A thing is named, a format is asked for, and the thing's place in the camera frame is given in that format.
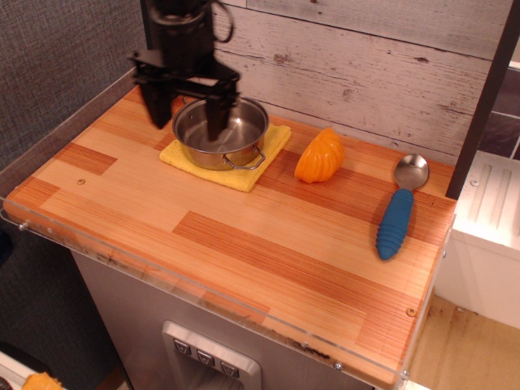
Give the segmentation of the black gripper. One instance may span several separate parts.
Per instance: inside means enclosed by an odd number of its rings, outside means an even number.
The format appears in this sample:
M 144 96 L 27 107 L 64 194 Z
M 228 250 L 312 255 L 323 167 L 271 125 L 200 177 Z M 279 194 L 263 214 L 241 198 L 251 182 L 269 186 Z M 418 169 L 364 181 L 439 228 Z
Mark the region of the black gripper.
M 215 57 L 213 13 L 153 11 L 152 18 L 160 49 L 131 56 L 152 123 L 163 129 L 171 120 L 176 94 L 206 98 L 208 139 L 216 141 L 228 126 L 240 75 Z

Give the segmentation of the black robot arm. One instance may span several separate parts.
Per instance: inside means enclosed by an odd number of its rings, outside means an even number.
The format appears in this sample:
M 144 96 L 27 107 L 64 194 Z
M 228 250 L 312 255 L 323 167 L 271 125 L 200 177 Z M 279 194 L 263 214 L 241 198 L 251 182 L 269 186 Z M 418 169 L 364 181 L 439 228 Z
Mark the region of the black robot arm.
M 183 94 L 206 102 L 207 132 L 216 141 L 239 96 L 240 74 L 215 57 L 215 42 L 231 40 L 234 21 L 219 1 L 152 1 L 147 6 L 151 47 L 132 53 L 134 80 L 157 128 Z

